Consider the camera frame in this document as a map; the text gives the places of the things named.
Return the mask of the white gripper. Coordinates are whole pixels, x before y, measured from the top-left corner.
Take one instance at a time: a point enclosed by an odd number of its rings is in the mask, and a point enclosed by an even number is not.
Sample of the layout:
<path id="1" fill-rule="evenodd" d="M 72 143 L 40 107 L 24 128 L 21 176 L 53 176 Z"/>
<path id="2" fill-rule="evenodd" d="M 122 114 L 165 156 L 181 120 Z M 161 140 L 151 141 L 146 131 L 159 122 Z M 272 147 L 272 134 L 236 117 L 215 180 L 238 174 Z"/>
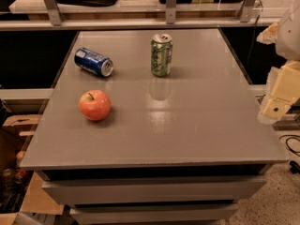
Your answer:
<path id="1" fill-rule="evenodd" d="M 266 83 L 258 120 L 266 125 L 280 121 L 300 98 L 300 0 L 294 0 L 279 23 L 273 22 L 256 38 L 262 44 L 276 42 L 277 54 L 288 61 L 272 67 Z"/>

